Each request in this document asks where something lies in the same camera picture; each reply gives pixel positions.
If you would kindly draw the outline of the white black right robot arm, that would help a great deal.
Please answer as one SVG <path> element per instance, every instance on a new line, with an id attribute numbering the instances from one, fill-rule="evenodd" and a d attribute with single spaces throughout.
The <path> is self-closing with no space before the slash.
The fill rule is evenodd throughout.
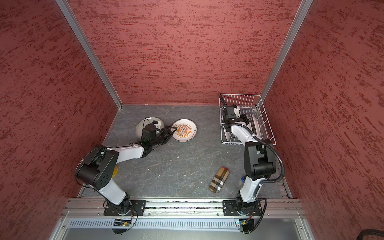
<path id="1" fill-rule="evenodd" d="M 262 181 L 268 180 L 276 172 L 276 164 L 271 150 L 261 143 L 261 138 L 252 131 L 247 115 L 240 113 L 236 105 L 223 104 L 222 126 L 226 139 L 237 138 L 244 145 L 244 185 L 237 197 L 237 211 L 245 216 L 259 208 L 258 193 Z"/>

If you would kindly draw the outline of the white brown-rimmed plate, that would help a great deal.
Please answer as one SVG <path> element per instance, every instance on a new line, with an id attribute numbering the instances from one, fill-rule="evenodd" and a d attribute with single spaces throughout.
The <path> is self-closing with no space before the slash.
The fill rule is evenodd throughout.
<path id="1" fill-rule="evenodd" d="M 164 126 L 165 126 L 165 123 L 159 119 L 159 118 L 156 118 L 156 117 L 146 117 L 144 120 L 140 121 L 138 123 L 138 125 L 136 126 L 136 136 L 140 139 L 143 135 L 143 131 L 142 129 L 148 125 L 148 124 L 152 124 L 152 121 L 153 120 L 157 120 L 159 121 L 160 123 L 160 126 L 156 126 L 157 129 L 161 130 Z"/>

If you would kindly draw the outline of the orange sunburst pattern plate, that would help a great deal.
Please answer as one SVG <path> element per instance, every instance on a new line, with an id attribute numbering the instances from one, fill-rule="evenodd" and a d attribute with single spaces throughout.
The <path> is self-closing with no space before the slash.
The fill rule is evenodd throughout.
<path id="1" fill-rule="evenodd" d="M 177 128 L 173 134 L 173 138 L 179 142 L 188 142 L 197 134 L 197 125 L 189 119 L 180 119 L 172 124 L 172 127 Z"/>

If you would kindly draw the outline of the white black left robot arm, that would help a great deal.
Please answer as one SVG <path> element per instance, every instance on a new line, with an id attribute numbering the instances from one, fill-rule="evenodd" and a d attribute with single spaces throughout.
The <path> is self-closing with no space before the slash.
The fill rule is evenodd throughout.
<path id="1" fill-rule="evenodd" d="M 132 214 L 134 207 L 129 194 L 113 180 L 116 165 L 148 156 L 156 147 L 165 145 L 176 131 L 176 127 L 158 129 L 155 124 L 148 124 L 142 129 L 142 137 L 138 142 L 122 147 L 97 146 L 79 162 L 75 180 L 82 181 L 103 196 L 107 207 L 116 214 Z"/>

